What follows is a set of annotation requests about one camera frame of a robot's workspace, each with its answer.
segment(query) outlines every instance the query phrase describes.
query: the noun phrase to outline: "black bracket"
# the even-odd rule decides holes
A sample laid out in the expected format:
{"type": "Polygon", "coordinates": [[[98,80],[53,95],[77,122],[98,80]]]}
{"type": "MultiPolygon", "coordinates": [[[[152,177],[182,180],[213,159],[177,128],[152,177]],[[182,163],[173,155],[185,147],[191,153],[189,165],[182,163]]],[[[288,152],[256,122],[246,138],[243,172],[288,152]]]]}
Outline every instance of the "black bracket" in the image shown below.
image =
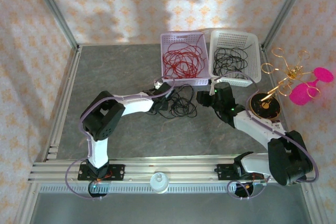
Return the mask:
{"type": "MultiPolygon", "coordinates": [[[[106,172],[107,177],[104,178],[103,180],[104,181],[122,181],[124,179],[124,174],[125,174],[125,165],[110,164],[106,172]]],[[[79,172],[78,172],[77,179],[84,180],[84,181],[92,181],[92,180],[96,180],[97,177],[87,164],[81,164],[79,166],[79,172]]]]}
{"type": "Polygon", "coordinates": [[[218,180],[264,180],[264,175],[260,173],[245,173],[240,176],[234,164],[218,164],[214,170],[218,175],[218,180]]]}

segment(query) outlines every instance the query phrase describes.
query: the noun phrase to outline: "white round knob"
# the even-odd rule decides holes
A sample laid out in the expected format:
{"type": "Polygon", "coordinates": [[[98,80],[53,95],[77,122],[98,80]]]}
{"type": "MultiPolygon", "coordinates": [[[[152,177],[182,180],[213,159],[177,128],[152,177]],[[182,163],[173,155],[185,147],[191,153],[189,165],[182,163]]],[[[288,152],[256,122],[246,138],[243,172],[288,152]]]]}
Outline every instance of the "white round knob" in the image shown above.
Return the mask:
{"type": "Polygon", "coordinates": [[[169,179],[164,173],[155,173],[151,178],[150,185],[156,193],[162,194],[168,190],[169,179]]]}

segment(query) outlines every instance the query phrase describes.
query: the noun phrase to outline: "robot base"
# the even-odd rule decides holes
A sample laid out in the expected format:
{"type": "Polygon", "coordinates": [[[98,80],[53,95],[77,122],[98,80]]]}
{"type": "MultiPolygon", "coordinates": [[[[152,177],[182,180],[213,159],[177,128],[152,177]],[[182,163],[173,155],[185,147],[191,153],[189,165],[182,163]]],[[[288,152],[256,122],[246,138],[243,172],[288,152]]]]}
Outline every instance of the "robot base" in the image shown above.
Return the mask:
{"type": "Polygon", "coordinates": [[[124,179],[124,171],[125,165],[106,164],[100,169],[93,171],[89,164],[81,164],[77,179],[81,181],[93,181],[98,178],[104,181],[122,181],[124,179]]]}

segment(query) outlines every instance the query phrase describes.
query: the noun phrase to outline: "patterned wallpaper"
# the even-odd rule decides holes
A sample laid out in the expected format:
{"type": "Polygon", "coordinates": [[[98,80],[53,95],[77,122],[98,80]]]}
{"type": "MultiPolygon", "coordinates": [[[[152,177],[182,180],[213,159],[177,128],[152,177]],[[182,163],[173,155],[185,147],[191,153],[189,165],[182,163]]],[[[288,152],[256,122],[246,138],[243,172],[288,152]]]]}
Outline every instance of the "patterned wallpaper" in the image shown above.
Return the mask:
{"type": "Polygon", "coordinates": [[[71,48],[44,0],[0,0],[0,10],[0,222],[13,223],[71,48]]]}
{"type": "MultiPolygon", "coordinates": [[[[302,62],[306,71],[325,67],[336,77],[335,0],[297,0],[272,46],[283,48],[292,63],[297,60],[297,51],[305,49],[311,54],[309,60],[302,62]]],[[[268,58],[283,66],[271,52],[268,58]]],[[[284,98],[284,111],[288,125],[302,133],[308,151],[317,161],[321,173],[319,192],[329,221],[336,223],[336,80],[319,82],[317,87],[322,92],[320,98],[305,106],[284,98]]]]}
{"type": "Polygon", "coordinates": [[[159,43],[168,30],[218,27],[254,33],[262,42],[284,1],[56,0],[79,44],[159,43]]]}

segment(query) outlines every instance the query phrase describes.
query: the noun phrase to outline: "aluminum frame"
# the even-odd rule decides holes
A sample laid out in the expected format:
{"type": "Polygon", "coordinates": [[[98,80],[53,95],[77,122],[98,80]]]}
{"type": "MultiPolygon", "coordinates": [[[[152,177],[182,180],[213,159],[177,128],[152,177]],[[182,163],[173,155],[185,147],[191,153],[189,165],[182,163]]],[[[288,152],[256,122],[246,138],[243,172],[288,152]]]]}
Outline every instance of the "aluminum frame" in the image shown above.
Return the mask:
{"type": "Polygon", "coordinates": [[[270,31],[268,32],[265,41],[262,43],[263,49],[266,49],[271,45],[273,39],[275,38],[276,34],[278,33],[281,25],[284,23],[288,13],[292,9],[296,0],[286,0],[277,15],[270,31]]]}
{"type": "Polygon", "coordinates": [[[58,8],[55,0],[45,0],[46,4],[48,5],[50,11],[54,15],[56,22],[59,24],[61,30],[64,32],[67,40],[69,41],[71,47],[73,49],[77,49],[78,44],[74,35],[72,34],[67,22],[65,21],[62,12],[58,8]]]}
{"type": "Polygon", "coordinates": [[[63,126],[65,123],[65,118],[69,107],[72,87],[74,86],[73,83],[75,81],[81,51],[82,47],[79,47],[79,49],[74,52],[72,61],[70,63],[69,71],[67,74],[67,81],[62,90],[60,103],[57,108],[57,114],[52,123],[53,127],[48,137],[49,142],[43,151],[43,161],[47,161],[49,159],[56,159],[57,157],[58,146],[61,140],[63,126]]]}
{"type": "MultiPolygon", "coordinates": [[[[148,190],[150,178],[156,172],[167,174],[170,186],[169,193],[226,193],[228,181],[218,180],[217,173],[214,172],[219,163],[233,163],[236,155],[206,155],[206,156],[177,156],[177,157],[145,157],[145,158],[117,158],[110,160],[110,164],[125,164],[125,175],[123,181],[108,182],[106,185],[111,193],[154,193],[148,190]]],[[[33,164],[29,180],[27,193],[22,200],[18,216],[15,223],[29,223],[37,195],[43,193],[45,187],[51,187],[53,193],[70,193],[64,184],[65,172],[73,161],[70,160],[50,160],[47,162],[37,162],[33,164]]],[[[68,179],[70,186],[79,193],[86,192],[88,181],[78,181],[79,163],[75,164],[69,172],[68,179]]],[[[276,183],[271,178],[269,183],[276,183]]],[[[309,187],[303,187],[306,193],[305,198],[311,219],[313,217],[320,220],[319,212],[315,211],[317,203],[313,191],[309,187]]]]}
{"type": "MultiPolygon", "coordinates": [[[[269,62],[266,50],[267,50],[266,48],[261,47],[261,55],[263,56],[265,62],[269,62]]],[[[271,79],[272,86],[275,87],[277,83],[275,76],[273,74],[270,74],[269,76],[271,79]]],[[[277,100],[280,103],[280,107],[283,108],[284,107],[283,97],[279,95],[277,97],[277,100]]],[[[285,121],[286,128],[288,129],[286,123],[288,121],[287,120],[288,114],[284,110],[281,110],[281,112],[285,121]]],[[[323,202],[317,185],[312,183],[302,183],[301,186],[312,223],[313,224],[329,223],[327,213],[325,212],[325,209],[323,207],[323,202]]]]}

